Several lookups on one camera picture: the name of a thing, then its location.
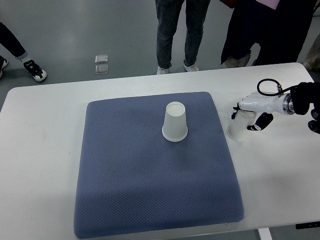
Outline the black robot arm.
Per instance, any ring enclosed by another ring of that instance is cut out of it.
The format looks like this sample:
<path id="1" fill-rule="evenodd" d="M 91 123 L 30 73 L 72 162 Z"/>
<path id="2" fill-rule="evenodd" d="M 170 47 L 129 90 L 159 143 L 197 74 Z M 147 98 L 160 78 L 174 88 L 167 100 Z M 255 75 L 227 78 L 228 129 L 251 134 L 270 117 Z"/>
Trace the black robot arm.
<path id="1" fill-rule="evenodd" d="M 313 109 L 310 114 L 313 120 L 308 122 L 308 127 L 312 132 L 320 133 L 320 83 L 301 82 L 290 90 L 294 112 L 297 115 L 306 115 L 310 104 Z"/>

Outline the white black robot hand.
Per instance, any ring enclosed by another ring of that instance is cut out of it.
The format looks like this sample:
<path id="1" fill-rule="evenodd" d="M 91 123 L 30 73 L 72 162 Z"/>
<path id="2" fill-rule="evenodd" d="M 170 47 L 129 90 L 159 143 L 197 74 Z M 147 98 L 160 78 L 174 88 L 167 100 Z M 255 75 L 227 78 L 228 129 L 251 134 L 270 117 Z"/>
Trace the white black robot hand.
<path id="1" fill-rule="evenodd" d="M 293 115 L 295 113 L 290 93 L 259 93 L 258 91 L 243 98 L 233 107 L 232 120 L 236 118 L 240 110 L 261 113 L 255 123 L 246 127 L 250 131 L 262 131 L 265 129 L 274 119 L 273 112 L 284 115 Z"/>

